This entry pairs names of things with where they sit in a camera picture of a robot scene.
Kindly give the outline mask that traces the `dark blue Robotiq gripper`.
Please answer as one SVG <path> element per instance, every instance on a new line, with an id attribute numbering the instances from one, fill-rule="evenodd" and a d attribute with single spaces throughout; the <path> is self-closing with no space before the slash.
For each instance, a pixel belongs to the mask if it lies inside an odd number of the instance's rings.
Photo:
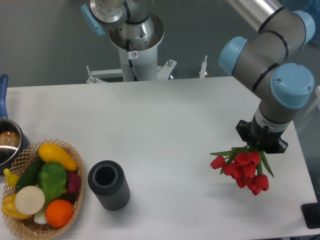
<path id="1" fill-rule="evenodd" d="M 282 154 L 288 147 L 288 143 L 281 138 L 284 131 L 271 132 L 269 126 L 261 127 L 255 119 L 250 122 L 240 120 L 235 129 L 250 147 L 255 146 L 267 154 Z"/>

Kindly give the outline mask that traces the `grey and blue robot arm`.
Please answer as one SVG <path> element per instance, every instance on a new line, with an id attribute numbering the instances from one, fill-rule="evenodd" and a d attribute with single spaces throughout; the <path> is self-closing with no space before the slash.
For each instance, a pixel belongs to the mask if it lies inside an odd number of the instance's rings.
<path id="1" fill-rule="evenodd" d="M 281 136 L 315 84 L 306 67 L 285 60 L 311 40 L 315 22 L 307 12 L 289 12 L 276 0 L 232 0 L 230 5 L 258 32 L 253 41 L 231 39 L 219 55 L 228 75 L 260 99 L 252 120 L 241 120 L 236 130 L 250 146 L 267 154 L 283 153 L 288 144 Z M 97 35 L 108 34 L 118 49 L 124 81 L 168 79 L 173 64 L 158 67 L 163 23 L 141 1 L 92 0 L 81 13 Z"/>

